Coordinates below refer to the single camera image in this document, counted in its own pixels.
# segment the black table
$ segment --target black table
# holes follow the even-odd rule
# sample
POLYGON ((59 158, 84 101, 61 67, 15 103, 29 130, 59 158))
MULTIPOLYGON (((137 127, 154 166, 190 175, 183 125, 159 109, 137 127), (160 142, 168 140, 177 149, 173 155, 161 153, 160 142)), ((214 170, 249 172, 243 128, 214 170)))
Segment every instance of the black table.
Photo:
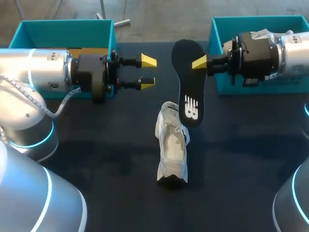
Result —
POLYGON ((84 194, 88 232, 274 232, 275 194, 309 151, 301 133, 306 95, 222 97, 208 79, 204 122, 189 130, 189 183, 162 188, 154 132, 161 105, 178 100, 172 46, 119 44, 126 58, 157 59, 157 69, 120 71, 132 80, 155 76, 155 87, 122 90, 105 105, 72 100, 56 121, 59 150, 44 165, 84 194))

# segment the white logo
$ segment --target white logo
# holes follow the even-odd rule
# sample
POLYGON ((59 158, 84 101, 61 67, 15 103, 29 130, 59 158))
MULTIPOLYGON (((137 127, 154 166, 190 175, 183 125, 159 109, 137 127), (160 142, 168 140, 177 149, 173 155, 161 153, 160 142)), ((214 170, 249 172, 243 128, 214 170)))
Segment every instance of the white logo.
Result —
POLYGON ((197 110, 198 102, 190 97, 187 97, 187 95, 185 95, 184 101, 185 101, 184 111, 185 111, 185 115, 187 116, 187 118, 192 118, 193 120, 197 120, 198 119, 198 110, 197 110))

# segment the shoe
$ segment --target shoe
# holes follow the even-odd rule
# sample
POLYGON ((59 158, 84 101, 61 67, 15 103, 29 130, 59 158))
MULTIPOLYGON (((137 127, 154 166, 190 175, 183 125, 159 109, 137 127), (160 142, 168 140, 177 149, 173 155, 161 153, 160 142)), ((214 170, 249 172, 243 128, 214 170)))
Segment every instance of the shoe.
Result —
POLYGON ((170 101, 162 105, 155 125, 155 136, 160 143, 160 163, 157 181, 161 178, 183 179, 188 183, 187 150, 190 142, 188 129, 179 120, 179 107, 170 101))

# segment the teal bin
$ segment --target teal bin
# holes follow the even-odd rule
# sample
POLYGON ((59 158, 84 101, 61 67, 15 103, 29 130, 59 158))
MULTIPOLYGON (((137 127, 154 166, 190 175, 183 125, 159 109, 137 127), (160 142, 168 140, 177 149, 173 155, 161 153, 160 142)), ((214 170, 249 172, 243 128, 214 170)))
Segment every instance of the teal bin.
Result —
MULTIPOLYGON (((9 48, 107 48, 108 59, 117 42, 112 20, 22 21, 9 48)), ((62 99, 66 93, 46 92, 47 99, 62 99)), ((74 95, 91 98, 90 93, 74 95)))
MULTIPOLYGON (((212 19, 209 39, 209 54, 223 54, 222 44, 230 41, 239 33, 267 29, 273 33, 294 33, 309 31, 309 25, 303 16, 248 16, 215 17, 212 19)), ((227 73, 215 75, 218 92, 221 95, 237 94, 281 94, 309 92, 309 76, 297 78, 275 78, 260 82, 257 87, 243 87, 243 77, 236 76, 235 85, 231 85, 231 76, 227 73)))

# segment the metal rod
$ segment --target metal rod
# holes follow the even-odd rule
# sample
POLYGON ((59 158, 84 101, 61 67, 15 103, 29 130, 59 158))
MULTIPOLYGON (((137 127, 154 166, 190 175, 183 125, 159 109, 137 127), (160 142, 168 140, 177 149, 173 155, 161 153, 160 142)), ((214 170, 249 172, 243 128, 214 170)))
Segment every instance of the metal rod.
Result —
POLYGON ((97 19, 104 19, 104 18, 100 15, 100 13, 97 13, 97 19))
POLYGON ((103 0, 100 0, 100 3, 101 3, 101 10, 102 10, 102 17, 103 17, 103 19, 106 19, 103 0))
POLYGON ((18 9, 18 12, 19 12, 19 15, 20 15, 21 19, 25 20, 25 15, 24 15, 23 9, 21 8, 18 0, 15 0, 15 5, 16 5, 16 7, 18 9))
POLYGON ((123 26, 126 24, 130 24, 130 23, 131 23, 130 19, 125 19, 125 20, 114 23, 114 27, 119 27, 119 26, 123 26))

